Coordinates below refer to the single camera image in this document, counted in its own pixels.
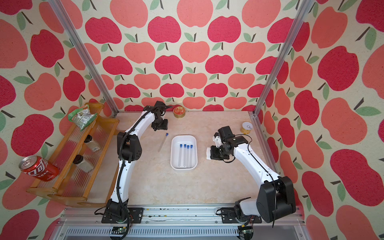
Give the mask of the white wipe cloth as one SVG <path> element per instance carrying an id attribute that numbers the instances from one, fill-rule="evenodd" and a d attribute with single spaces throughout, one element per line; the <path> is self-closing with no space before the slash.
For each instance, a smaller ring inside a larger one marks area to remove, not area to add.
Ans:
<path id="1" fill-rule="evenodd" d="M 212 160 L 212 158 L 211 158 L 211 148 L 207 148 L 206 154 L 207 154 L 207 160 Z"/>

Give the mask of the test tube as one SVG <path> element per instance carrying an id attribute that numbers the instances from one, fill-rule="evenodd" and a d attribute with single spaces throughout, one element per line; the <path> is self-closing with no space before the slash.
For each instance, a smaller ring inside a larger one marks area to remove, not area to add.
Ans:
<path id="1" fill-rule="evenodd" d="M 190 155 L 189 155 L 189 167 L 193 167 L 193 155 L 194 155 L 194 147 L 193 145 L 190 145 Z"/>
<path id="2" fill-rule="evenodd" d="M 169 136 L 169 134 L 166 133 L 166 135 L 164 136 L 164 138 L 163 138 L 163 140 L 162 140 L 162 142 L 161 142 L 161 144 L 160 144 L 160 147 L 159 147 L 159 149 L 158 149 L 158 153 L 162 150 L 162 148 L 163 148 L 163 146 L 164 146 L 164 144 L 165 144 L 165 142 L 166 142 L 168 136 Z"/>
<path id="3" fill-rule="evenodd" d="M 186 167 L 186 155 L 187 155 L 187 145 L 186 144 L 184 144 L 184 148 L 183 148 L 183 161 L 182 161 L 182 163 L 183 163 L 183 167 L 185 168 Z"/>
<path id="4" fill-rule="evenodd" d="M 183 144 L 180 144 L 179 158 L 178 158 L 178 167 L 181 166 L 182 163 L 182 154 L 183 154 Z"/>
<path id="5" fill-rule="evenodd" d="M 186 149 L 186 167 L 189 168 L 190 167 L 190 145 L 187 145 L 187 149 Z"/>

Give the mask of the white rectangular tray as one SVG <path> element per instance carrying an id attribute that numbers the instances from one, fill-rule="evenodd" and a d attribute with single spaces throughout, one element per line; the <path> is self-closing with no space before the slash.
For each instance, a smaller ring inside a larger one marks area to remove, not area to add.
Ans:
<path id="1" fill-rule="evenodd" d="M 171 143 L 171 167 L 175 171 L 192 171 L 198 165 L 197 140 L 192 135 L 179 135 Z"/>

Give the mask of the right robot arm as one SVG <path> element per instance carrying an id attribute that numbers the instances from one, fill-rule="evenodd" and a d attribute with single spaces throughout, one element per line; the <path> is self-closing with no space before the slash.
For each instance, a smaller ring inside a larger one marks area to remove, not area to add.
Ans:
<path id="1" fill-rule="evenodd" d="M 253 151 L 243 135 L 221 137 L 216 133 L 215 142 L 208 154 L 209 160 L 231 163 L 230 156 L 243 164 L 260 189 L 257 198 L 244 198 L 234 206 L 238 222 L 248 223 L 252 216 L 266 223 L 294 214 L 297 210 L 293 182 L 273 171 Z"/>

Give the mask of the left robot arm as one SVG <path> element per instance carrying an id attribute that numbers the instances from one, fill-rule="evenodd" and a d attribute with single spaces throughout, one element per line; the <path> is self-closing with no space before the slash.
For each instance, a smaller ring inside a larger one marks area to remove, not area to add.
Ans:
<path id="1" fill-rule="evenodd" d="M 118 133 L 119 171 L 114 191 L 106 204 L 103 224 L 128 224 L 131 221 L 128 209 L 129 186 L 136 161 L 143 153 L 140 138 L 148 127 L 154 131 L 167 130 L 168 120 L 164 115 L 170 108 L 171 106 L 161 101 L 157 101 L 154 106 L 146 106 L 141 116 L 128 130 Z"/>

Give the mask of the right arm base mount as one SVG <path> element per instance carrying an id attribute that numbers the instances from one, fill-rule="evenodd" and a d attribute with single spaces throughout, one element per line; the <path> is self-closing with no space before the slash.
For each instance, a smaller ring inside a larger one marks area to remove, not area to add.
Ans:
<path id="1" fill-rule="evenodd" d="M 223 224 L 261 224 L 262 218 L 260 216 L 246 216 L 242 213 L 240 207 L 234 206 L 233 208 L 220 208 L 216 211 L 216 215 L 219 216 Z"/>

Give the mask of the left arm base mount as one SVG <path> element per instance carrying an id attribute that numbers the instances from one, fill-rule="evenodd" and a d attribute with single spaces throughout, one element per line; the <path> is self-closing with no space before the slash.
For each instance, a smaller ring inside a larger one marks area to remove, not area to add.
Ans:
<path id="1" fill-rule="evenodd" d="M 127 208 L 127 210 L 113 210 L 107 207 L 101 222 L 103 224 L 140 224 L 143 217 L 143 208 Z"/>

